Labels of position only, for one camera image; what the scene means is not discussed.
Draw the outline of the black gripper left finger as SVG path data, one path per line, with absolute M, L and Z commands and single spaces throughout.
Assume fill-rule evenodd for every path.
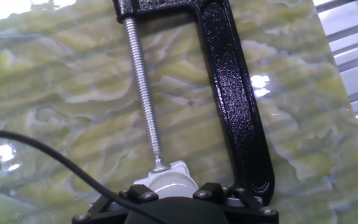
M 115 192 L 119 198 L 137 205 L 158 200 L 159 196 L 145 185 L 133 185 L 128 189 Z M 115 200 L 100 196 L 93 202 L 87 212 L 75 215 L 72 224 L 124 224 L 129 210 Z

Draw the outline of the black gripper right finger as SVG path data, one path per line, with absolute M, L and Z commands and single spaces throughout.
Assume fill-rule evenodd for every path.
M 217 205 L 228 223 L 279 223 L 279 212 L 264 206 L 261 197 L 254 196 L 244 188 L 208 182 L 193 194 L 193 199 Z

